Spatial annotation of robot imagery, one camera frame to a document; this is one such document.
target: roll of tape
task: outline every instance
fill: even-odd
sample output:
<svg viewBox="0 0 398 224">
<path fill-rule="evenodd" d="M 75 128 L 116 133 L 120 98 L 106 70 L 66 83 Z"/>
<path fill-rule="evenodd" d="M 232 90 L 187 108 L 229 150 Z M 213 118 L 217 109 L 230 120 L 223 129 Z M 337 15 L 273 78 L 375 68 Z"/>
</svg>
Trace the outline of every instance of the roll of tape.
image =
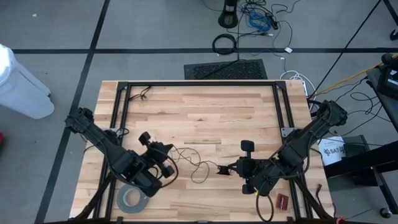
<svg viewBox="0 0 398 224">
<path fill-rule="evenodd" d="M 127 201 L 127 197 L 131 192 L 138 190 L 139 191 L 139 201 L 137 205 L 131 206 Z M 118 207 L 122 212 L 132 214 L 141 212 L 148 204 L 149 197 L 146 196 L 142 190 L 137 187 L 133 187 L 131 185 L 125 184 L 118 193 Z"/>
</svg>

